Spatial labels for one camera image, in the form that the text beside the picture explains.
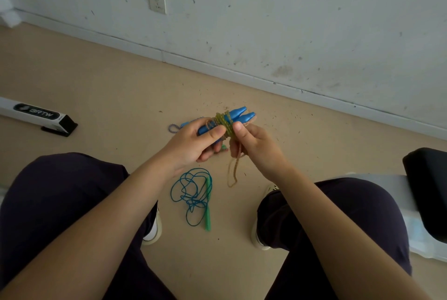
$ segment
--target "teal rope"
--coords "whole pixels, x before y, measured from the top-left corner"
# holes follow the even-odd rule
[[[174,199],[172,193],[174,188],[181,187],[180,198],[178,200]],[[211,190],[213,189],[213,178],[209,171],[204,168],[193,168],[183,173],[171,187],[171,200],[174,202],[185,201],[188,205],[188,209],[186,211],[186,222],[190,226],[198,226],[203,218],[205,217],[205,213],[208,209],[208,202],[211,195]],[[191,224],[188,220],[188,215],[194,212],[195,208],[203,208],[203,215],[200,218],[200,221],[197,224]]]

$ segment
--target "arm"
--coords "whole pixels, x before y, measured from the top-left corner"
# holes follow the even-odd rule
[[[237,122],[233,129],[256,167],[280,188],[340,299],[429,299],[387,253],[291,166],[264,129],[244,128]]]
[[[113,193],[71,225],[0,293],[0,299],[101,299],[132,238],[175,173],[204,161],[223,126],[197,136],[207,119],[191,122]]]

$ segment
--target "forearm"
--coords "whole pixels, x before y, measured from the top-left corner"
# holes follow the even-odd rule
[[[303,226],[340,299],[428,299],[416,282],[305,175],[286,167],[275,183]]]
[[[1,298],[100,299],[171,176],[161,158],[145,162],[40,252]]]

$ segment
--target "olive green beaded rope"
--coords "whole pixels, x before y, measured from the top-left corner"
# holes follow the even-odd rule
[[[211,127],[210,127],[210,123],[211,122],[213,122],[215,125],[223,125],[223,126],[225,126],[227,131],[223,135],[223,140],[225,140],[228,137],[237,140],[236,134],[234,134],[233,120],[231,119],[230,112],[227,111],[227,112],[225,112],[225,114],[216,113],[216,116],[213,117],[211,120],[209,120],[206,123],[206,126],[207,126],[208,129],[211,129]],[[236,157],[236,163],[234,164],[234,170],[233,170],[234,182],[232,184],[230,184],[229,177],[230,177],[231,163],[233,162],[233,160],[231,160],[230,164],[228,165],[228,173],[227,173],[227,185],[228,185],[228,187],[232,187],[235,184],[237,184],[236,169],[237,169],[237,165],[239,163],[239,159],[242,157],[240,155],[241,152],[242,152],[242,145],[241,145],[241,143],[239,141],[238,141],[238,144],[239,144],[239,150],[238,150],[238,154],[237,154],[237,157]]]

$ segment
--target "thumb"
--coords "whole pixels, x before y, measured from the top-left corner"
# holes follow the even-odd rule
[[[250,150],[256,144],[256,138],[250,134],[247,128],[243,126],[239,121],[233,123],[234,134],[236,134],[238,140],[247,149]]]
[[[204,133],[203,135],[200,135],[198,139],[200,140],[201,147],[203,148],[202,150],[218,141],[225,134],[226,131],[227,130],[225,126],[219,125]]]

